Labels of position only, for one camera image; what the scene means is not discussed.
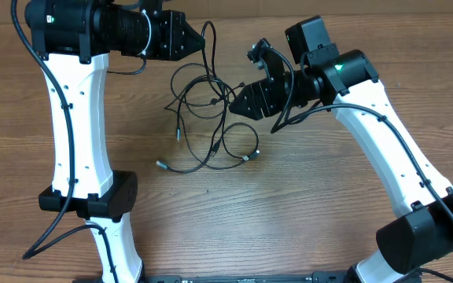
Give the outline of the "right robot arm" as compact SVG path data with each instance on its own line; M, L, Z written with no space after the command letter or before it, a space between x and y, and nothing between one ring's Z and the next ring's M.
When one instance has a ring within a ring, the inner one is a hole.
M291 57L261 39L247 53L265 78L245 86L230 110L275 116L273 131L332 112L365 153L395 219L376 233L377 251L313 282L418 282L426 264L453 252L453 185L425 157L393 109L379 74L360 50L341 53L321 17L285 31Z

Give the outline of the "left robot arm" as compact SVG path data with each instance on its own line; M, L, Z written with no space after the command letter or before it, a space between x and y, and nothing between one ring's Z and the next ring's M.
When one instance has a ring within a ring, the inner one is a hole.
M53 181L39 207L75 212L93 234L103 282L140 282L144 265L131 229L138 192L133 171L114 171L105 138L105 81L109 54L144 61L179 61L204 39L183 12L142 1L136 10L112 1L29 2L31 35L24 45L46 78L53 124Z

